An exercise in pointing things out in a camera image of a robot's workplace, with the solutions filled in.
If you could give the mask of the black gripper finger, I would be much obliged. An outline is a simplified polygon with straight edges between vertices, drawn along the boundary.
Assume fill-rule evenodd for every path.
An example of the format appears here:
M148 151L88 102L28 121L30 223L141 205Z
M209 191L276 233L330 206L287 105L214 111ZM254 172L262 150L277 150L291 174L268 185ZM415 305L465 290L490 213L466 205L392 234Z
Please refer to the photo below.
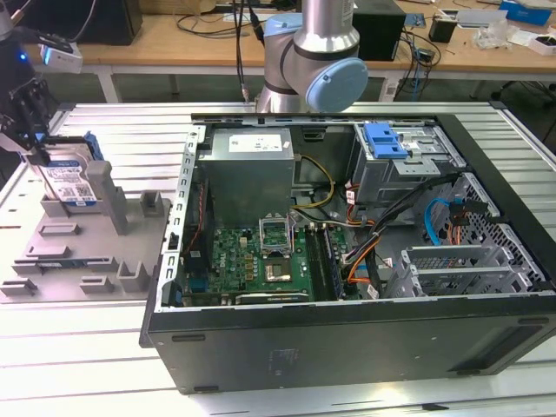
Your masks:
M43 140L49 136L49 87L33 79L12 97L15 110L14 141L29 152L32 165L47 165L49 155Z
M17 132L17 125L8 116L1 114L1 148L10 152L24 152L23 141Z

